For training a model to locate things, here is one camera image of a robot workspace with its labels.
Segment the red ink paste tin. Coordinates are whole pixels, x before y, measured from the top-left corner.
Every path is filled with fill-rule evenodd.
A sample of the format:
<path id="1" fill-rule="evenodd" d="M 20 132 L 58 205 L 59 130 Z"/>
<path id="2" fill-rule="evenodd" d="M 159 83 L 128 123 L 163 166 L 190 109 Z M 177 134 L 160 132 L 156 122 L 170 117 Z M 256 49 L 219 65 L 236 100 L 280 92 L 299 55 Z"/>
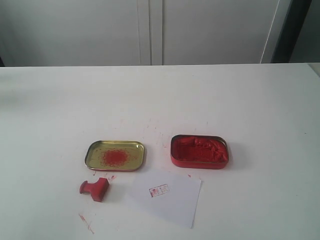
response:
<path id="1" fill-rule="evenodd" d="M 228 164 L 229 151 L 219 136 L 179 134 L 171 138 L 170 157 L 180 168 L 219 170 Z"/>

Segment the white paper sheet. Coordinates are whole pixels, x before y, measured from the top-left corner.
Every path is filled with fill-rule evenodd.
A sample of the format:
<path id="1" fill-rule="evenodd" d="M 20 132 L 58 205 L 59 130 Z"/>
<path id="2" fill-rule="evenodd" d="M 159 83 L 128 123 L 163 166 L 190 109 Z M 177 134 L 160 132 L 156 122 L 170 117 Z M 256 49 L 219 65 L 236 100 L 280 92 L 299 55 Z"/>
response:
<path id="1" fill-rule="evenodd" d="M 200 179 L 154 169 L 138 174 L 125 200 L 131 207 L 191 229 L 201 185 Z"/>

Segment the red plastic stamp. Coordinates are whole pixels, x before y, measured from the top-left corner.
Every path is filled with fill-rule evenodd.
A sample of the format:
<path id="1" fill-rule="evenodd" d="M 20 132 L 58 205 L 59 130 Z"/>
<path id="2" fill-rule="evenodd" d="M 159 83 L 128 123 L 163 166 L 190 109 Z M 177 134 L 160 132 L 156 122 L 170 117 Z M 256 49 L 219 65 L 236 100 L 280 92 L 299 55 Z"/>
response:
<path id="1" fill-rule="evenodd" d="M 84 181 L 79 187 L 80 194 L 90 194 L 95 202 L 102 202 L 110 184 L 107 178 L 100 177 L 96 182 Z"/>

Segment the gold metal tin lid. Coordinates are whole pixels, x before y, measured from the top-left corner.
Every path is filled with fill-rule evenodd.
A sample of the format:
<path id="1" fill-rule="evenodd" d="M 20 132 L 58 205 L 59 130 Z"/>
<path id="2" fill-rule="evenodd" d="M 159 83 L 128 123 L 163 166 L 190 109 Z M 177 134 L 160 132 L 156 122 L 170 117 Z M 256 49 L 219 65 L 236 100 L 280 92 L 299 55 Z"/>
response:
<path id="1" fill-rule="evenodd" d="M 84 163 L 95 171 L 133 172 L 144 163 L 145 147 L 132 140 L 99 140 L 92 143 Z"/>

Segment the white cabinet with doors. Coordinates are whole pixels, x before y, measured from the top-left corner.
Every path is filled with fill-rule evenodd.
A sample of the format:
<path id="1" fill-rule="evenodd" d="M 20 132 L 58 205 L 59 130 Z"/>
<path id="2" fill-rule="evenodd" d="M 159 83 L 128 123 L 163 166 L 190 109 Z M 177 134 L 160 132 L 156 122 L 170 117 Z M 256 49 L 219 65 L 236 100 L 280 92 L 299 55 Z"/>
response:
<path id="1" fill-rule="evenodd" d="M 3 0 L 9 67 L 270 63 L 288 0 Z"/>

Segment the dark vertical post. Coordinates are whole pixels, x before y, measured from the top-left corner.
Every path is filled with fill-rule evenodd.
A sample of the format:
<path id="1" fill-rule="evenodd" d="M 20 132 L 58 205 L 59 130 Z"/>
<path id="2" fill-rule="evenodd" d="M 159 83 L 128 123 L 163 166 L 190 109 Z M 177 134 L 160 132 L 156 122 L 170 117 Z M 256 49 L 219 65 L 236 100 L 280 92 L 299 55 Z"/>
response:
<path id="1" fill-rule="evenodd" d="M 291 0 L 271 63 L 288 63 L 292 57 L 301 29 L 310 9 L 312 0 Z"/>

